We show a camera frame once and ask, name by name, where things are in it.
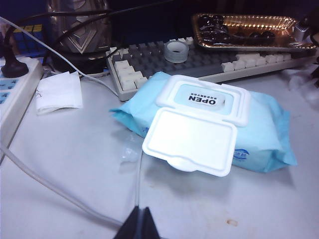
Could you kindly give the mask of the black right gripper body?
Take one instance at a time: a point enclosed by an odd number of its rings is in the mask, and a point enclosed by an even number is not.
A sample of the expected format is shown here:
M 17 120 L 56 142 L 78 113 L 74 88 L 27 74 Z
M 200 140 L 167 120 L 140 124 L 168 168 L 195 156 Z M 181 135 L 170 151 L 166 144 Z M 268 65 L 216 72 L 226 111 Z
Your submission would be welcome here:
M 319 46 L 319 7 L 316 6 L 302 20 L 303 26 L 306 27 L 304 39 L 310 38 L 311 42 Z

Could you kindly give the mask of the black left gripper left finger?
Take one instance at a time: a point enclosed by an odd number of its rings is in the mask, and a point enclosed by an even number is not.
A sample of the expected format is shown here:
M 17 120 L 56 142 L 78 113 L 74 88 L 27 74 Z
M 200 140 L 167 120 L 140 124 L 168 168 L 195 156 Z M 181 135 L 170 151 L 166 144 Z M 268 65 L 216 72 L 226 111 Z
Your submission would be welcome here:
M 123 225 L 119 228 L 115 239 L 133 239 L 137 231 L 138 217 L 140 209 L 135 206 Z

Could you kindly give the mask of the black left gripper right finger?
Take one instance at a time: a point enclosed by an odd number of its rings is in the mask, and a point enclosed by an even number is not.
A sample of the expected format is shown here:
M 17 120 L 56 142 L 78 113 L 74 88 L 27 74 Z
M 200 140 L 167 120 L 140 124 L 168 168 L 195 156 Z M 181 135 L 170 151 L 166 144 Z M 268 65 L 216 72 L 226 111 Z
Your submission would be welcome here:
M 160 235 L 156 228 L 149 207 L 144 209 L 144 217 L 142 223 L 142 238 L 143 239 L 160 239 Z

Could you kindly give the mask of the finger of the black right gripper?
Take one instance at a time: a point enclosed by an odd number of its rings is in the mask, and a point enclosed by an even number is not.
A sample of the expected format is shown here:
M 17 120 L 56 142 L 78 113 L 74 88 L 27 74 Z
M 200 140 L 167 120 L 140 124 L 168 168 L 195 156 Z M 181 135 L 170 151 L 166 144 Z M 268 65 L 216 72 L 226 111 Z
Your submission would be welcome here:
M 319 87 L 319 67 L 317 67 L 312 73 L 311 78 L 315 80 L 314 85 L 318 88 Z

